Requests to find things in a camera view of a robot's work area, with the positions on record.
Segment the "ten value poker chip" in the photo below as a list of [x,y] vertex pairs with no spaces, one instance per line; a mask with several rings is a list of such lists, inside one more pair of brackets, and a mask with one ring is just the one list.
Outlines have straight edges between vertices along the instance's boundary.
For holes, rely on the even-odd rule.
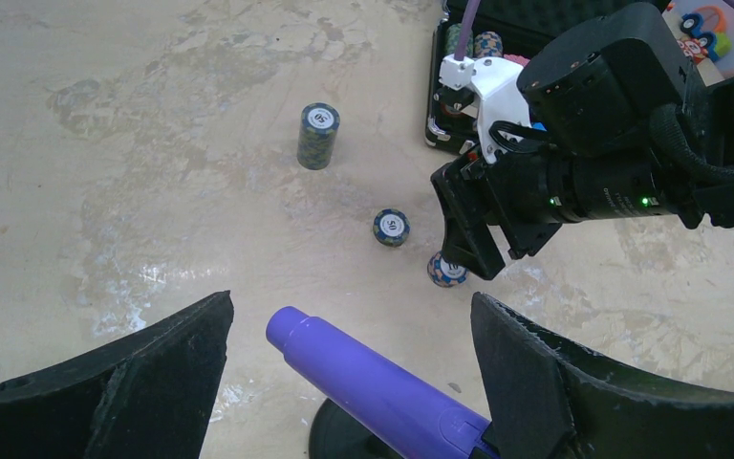
[[437,251],[427,264],[427,272],[434,284],[450,288],[464,283],[468,270],[458,264],[448,262],[440,251]]

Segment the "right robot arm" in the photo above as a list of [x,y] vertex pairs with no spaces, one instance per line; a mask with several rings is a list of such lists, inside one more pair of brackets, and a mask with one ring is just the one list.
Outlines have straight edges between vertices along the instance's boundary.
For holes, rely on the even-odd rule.
[[[434,98],[478,139],[431,178],[444,258],[490,280],[565,224],[675,215],[734,227],[734,77],[705,83],[663,1],[533,1],[490,15],[526,65],[445,55]],[[507,257],[491,228],[502,230]]]

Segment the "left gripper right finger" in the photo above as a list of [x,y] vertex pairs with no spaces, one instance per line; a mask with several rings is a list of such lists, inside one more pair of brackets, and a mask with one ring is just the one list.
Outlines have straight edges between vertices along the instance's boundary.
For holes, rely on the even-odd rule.
[[616,361],[484,293],[470,321],[501,457],[734,458],[734,392]]

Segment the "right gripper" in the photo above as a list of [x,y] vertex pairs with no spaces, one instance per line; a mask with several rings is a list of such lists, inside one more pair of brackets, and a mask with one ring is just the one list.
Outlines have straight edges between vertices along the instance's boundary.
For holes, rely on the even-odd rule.
[[444,164],[430,177],[443,221],[441,252],[483,280],[537,253],[565,224],[674,214],[703,218],[694,198],[706,157],[706,87],[659,8],[633,2],[557,36],[516,90],[541,129],[496,120],[486,160]]

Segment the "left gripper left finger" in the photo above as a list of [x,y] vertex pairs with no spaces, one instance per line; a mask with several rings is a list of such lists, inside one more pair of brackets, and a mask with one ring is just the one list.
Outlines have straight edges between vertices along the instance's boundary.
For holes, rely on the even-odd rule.
[[0,382],[0,458],[196,458],[234,317],[221,291],[145,329]]

